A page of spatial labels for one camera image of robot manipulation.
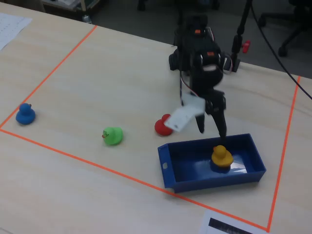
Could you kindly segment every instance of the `paper sheet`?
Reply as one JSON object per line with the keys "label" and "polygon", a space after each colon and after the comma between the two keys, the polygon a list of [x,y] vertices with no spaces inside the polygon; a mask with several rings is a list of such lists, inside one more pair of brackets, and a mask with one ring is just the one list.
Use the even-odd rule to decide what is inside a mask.
{"label": "paper sheet", "polygon": [[31,18],[0,13],[0,50],[13,40],[31,20]]}
{"label": "paper sheet", "polygon": [[268,234],[266,231],[223,214],[207,210],[199,234]]}

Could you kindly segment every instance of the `yellow rubber duck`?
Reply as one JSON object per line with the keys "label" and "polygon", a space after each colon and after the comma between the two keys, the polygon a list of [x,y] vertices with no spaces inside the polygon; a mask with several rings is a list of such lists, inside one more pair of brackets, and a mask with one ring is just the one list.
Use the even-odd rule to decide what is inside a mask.
{"label": "yellow rubber duck", "polygon": [[232,154],[223,145],[214,147],[211,159],[219,167],[229,167],[233,163]]}

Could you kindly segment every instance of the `chair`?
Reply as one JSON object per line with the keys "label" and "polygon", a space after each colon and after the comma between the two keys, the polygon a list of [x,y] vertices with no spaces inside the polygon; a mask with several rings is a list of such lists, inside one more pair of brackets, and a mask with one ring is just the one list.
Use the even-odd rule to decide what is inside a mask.
{"label": "chair", "polygon": [[297,37],[302,31],[306,31],[308,28],[312,27],[312,0],[289,0],[289,3],[295,6],[293,14],[263,13],[258,21],[260,27],[266,25],[266,18],[289,20],[300,23],[278,49],[278,55],[281,57],[287,56],[286,46],[289,42]]}

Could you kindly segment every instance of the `blue rubber duck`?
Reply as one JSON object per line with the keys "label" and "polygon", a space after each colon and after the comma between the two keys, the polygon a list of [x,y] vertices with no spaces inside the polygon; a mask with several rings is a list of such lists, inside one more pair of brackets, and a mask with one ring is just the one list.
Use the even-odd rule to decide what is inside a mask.
{"label": "blue rubber duck", "polygon": [[33,109],[31,109],[31,104],[23,103],[19,106],[19,112],[16,114],[16,121],[27,125],[35,120],[36,114]]}

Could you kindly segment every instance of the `green rubber duck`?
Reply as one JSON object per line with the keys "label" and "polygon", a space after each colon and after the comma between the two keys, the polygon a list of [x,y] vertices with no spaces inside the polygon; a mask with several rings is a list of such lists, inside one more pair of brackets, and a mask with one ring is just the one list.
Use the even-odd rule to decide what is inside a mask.
{"label": "green rubber duck", "polygon": [[105,128],[102,137],[108,145],[117,145],[122,141],[123,133],[121,128]]}

